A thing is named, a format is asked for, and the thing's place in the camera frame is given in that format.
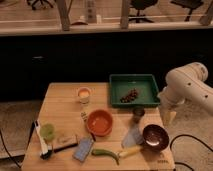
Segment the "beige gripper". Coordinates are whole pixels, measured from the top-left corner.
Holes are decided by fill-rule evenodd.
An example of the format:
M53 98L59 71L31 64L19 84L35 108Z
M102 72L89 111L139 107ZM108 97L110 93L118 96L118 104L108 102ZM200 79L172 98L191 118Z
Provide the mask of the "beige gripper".
M162 116L162 121L165 126L168 126L172 123L176 116L176 111L175 111L176 105L162 101L161 102L161 116Z

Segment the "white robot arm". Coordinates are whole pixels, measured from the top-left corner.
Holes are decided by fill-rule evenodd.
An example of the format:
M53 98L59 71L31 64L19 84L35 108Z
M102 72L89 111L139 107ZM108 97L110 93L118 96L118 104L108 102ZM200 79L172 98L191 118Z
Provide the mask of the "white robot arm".
M174 109L185 100L191 100L213 115L213 88L205 84L207 78L208 70L199 62L174 68L166 74L166 86L158 94L165 126L171 124L176 116Z

